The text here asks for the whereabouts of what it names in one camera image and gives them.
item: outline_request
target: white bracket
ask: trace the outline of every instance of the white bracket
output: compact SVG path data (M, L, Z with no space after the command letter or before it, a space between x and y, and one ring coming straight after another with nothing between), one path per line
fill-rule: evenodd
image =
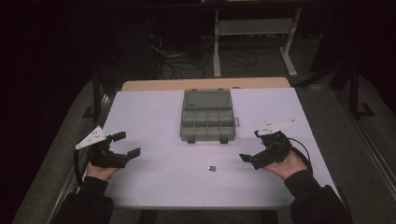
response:
M86 136L80 143L76 145L76 149L88 147L98 142L106 140L105 132L100 126L97 126L88 136Z
M271 133L279 132L292 124L295 124L297 121L294 119L273 119L266 120L264 122L264 127L258 131L258 135L266 135Z

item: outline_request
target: black sleeve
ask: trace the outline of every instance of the black sleeve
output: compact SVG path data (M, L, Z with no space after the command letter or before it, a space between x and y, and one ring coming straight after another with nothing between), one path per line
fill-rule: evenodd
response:
M78 194L69 193L53 224L105 224L114 208L110 198L105 197L107 181L86 176Z
M310 171L301 171L290 176L285 185L295 198L290 205L290 216L295 223L352 223L332 187L322 188Z

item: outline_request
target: person's left hand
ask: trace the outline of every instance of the person's left hand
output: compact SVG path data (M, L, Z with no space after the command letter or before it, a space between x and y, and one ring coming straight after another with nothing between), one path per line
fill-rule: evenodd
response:
M87 176L96 177L101 180L109 180L120 168L102 168L92 165L88 162L87 165Z

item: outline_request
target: gray floor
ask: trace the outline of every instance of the gray floor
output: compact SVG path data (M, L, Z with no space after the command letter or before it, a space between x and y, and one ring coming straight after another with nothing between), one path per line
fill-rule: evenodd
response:
M309 73L310 64L315 55L319 37L307 39L296 38L290 50L298 76L289 78L277 48L282 38L269 36L264 38L264 44L252 45L257 39L224 40L221 53L233 57L239 63L221 60L223 77L287 77L290 83L298 83L312 76ZM241 49L235 49L236 42L243 43ZM254 48L255 58L251 57ZM211 54L208 53L194 61L173 59L171 63L177 66L174 73L169 66L164 66L163 78L212 78ZM380 100L375 88L365 79L361 80L361 102L368 103L374 110L374 117L354 120L347 111L348 88L343 91L332 91L329 81L332 76L325 77L310 88L298 89L297 94L303 105L309 124L318 142L324 160L334 180L345 193L351 213L357 224L396 223L396 202L384 181L384 176L378 171L372 158L366 139L362 138L360 127L363 127L373 140L378 151L383 155L390 170L396 168L396 118ZM14 223L45 223L56 205L59 195L64 196L62 189L67 177L73 178L72 150L73 145L92 127L90 119L82 119L87 106L92 105L92 86L81 91L64 125L54 139L43 166L35 182L30 188ZM139 211L129 211L116 208L110 223L137 223ZM280 224L292 223L288 210L278 211Z

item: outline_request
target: small metal object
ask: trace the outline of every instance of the small metal object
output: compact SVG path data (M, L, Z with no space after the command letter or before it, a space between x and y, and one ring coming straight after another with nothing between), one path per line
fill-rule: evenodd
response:
M216 171L216 166L208 166L207 170L215 172Z

